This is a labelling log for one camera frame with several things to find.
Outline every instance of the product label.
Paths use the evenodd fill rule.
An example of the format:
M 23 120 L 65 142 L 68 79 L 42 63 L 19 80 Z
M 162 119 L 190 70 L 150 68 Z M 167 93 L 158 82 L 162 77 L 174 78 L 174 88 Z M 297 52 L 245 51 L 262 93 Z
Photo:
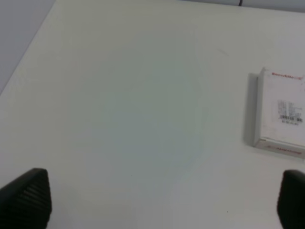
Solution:
M 289 125 L 300 125 L 303 123 L 303 109 L 300 105 L 292 102 L 278 100 L 278 120 Z

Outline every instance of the barcode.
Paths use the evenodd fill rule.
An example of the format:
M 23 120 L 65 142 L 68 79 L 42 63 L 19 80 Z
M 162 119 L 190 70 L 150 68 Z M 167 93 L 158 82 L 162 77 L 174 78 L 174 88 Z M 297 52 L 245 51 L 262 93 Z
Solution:
M 287 116 L 287 115 L 280 115 L 280 119 L 284 119 L 287 121 L 295 121 L 295 122 L 303 122 L 302 118 L 297 118 L 297 117 L 292 117 L 292 116 Z

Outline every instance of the white wall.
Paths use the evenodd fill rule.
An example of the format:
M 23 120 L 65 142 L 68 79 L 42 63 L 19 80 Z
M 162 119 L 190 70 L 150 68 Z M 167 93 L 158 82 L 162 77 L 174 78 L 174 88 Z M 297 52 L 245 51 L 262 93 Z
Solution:
M 49 229 L 281 228 L 282 172 L 305 167 L 246 143 L 253 73 L 304 73 L 304 24 L 176 0 L 58 0 L 0 96 L 0 185 L 48 169 Z
M 0 93 L 54 2 L 0 1 Z

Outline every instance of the white tabletop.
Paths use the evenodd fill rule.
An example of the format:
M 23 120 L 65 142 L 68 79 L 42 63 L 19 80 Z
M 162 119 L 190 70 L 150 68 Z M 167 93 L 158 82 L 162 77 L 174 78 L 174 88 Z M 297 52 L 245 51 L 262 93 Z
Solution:
M 48 169 L 49 229 L 279 229 L 255 75 L 304 72 L 305 14 L 57 0 L 0 96 L 0 185 Z

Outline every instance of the white box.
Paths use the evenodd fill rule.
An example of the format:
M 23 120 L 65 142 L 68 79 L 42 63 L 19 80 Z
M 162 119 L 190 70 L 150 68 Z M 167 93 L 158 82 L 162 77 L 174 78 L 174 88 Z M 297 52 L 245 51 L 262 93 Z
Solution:
M 305 158 L 305 77 L 263 68 L 257 82 L 254 146 Z

